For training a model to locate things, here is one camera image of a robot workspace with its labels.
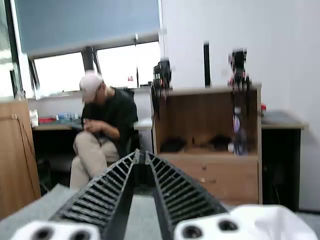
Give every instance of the water bottle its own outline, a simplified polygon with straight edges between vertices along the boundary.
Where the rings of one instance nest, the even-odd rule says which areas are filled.
[[[234,131],[234,154],[241,156],[241,155],[248,155],[248,147],[247,147],[247,136],[245,130],[241,126],[241,108],[235,107],[234,108],[234,115],[233,115],[233,131]]]

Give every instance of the drawer handle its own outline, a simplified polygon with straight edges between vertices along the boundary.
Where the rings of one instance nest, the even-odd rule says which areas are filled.
[[[206,181],[206,179],[204,177],[201,177],[197,180],[199,183],[211,183],[211,184],[216,184],[217,180],[216,179],[212,179],[209,181]]]

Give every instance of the gray carpet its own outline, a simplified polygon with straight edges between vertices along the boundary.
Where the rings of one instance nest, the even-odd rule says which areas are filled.
[[[74,190],[57,185],[41,199],[0,221],[0,239],[10,239],[16,229],[33,220],[48,220],[74,194]],[[298,215],[320,238],[320,216],[304,213]],[[151,195],[135,194],[133,196],[124,239],[162,239],[156,205]]]

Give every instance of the screw hole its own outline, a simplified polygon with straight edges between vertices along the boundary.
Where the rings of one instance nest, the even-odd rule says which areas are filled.
[[[232,221],[229,221],[229,220],[224,220],[224,221],[219,222],[219,228],[222,231],[235,231],[235,230],[238,230],[238,226],[235,223],[233,223]]]
[[[74,233],[70,240],[89,240],[90,234],[87,231],[78,231]]]
[[[49,240],[54,231],[49,227],[39,229],[33,234],[32,240]]]
[[[186,226],[183,229],[182,235],[185,239],[197,239],[202,236],[202,232],[196,226]]]

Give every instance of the red object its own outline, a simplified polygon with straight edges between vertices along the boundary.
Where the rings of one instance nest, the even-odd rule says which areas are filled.
[[[267,106],[262,103],[262,104],[261,104],[261,111],[265,111],[265,110],[267,110]]]
[[[41,123],[41,124],[52,123],[55,121],[57,121],[57,120],[53,117],[39,117],[39,123]]]

